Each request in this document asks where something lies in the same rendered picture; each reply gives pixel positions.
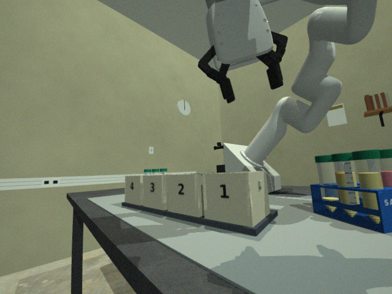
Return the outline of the blue tube rack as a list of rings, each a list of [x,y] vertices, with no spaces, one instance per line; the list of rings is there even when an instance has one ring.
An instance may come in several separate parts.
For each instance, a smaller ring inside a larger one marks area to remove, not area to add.
[[[392,187],[384,187],[384,189],[360,189],[359,183],[357,183],[357,185],[358,187],[338,187],[337,185],[324,186],[320,184],[310,184],[314,213],[380,233],[392,233]],[[336,201],[322,200],[321,187],[376,193],[379,210],[364,208],[361,197],[360,204],[358,205],[341,203],[340,198]],[[337,207],[337,209],[334,212],[331,212],[325,205]],[[358,214],[355,217],[350,217],[343,209],[356,211]],[[374,223],[366,214],[380,217],[380,224]]]

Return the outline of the cream bucket adapter with holes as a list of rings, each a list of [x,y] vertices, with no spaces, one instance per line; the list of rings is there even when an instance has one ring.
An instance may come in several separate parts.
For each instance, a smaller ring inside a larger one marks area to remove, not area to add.
[[[125,203],[143,205],[143,175],[125,176]]]
[[[204,216],[202,174],[206,173],[167,175],[169,212]]]
[[[205,219],[255,227],[270,214],[266,171],[206,173],[202,177]]]
[[[143,175],[143,206],[168,210],[167,175]]]

